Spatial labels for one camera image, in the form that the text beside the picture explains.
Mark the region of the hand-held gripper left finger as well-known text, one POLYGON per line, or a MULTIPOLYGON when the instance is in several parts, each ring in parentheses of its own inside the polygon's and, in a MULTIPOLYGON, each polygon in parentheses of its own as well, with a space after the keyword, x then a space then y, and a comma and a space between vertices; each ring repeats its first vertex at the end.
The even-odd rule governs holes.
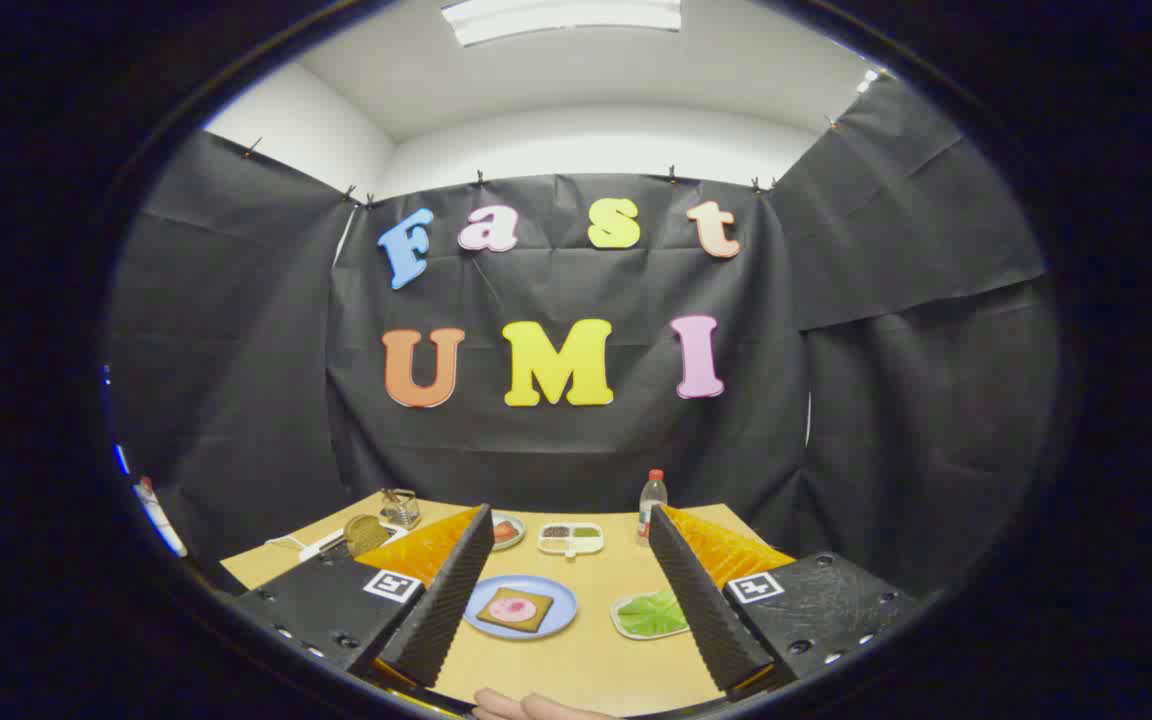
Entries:
POLYGON ((349 558, 320 553, 233 598, 271 638, 358 679, 431 688, 494 547, 492 507, 349 558))

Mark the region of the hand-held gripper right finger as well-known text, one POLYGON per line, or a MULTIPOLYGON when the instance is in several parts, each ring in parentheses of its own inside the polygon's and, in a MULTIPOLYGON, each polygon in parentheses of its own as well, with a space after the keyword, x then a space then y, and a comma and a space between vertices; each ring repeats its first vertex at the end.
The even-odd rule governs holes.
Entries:
POLYGON ((791 559, 668 505, 649 525, 710 679, 732 702, 823 673, 924 606, 835 552, 791 559))

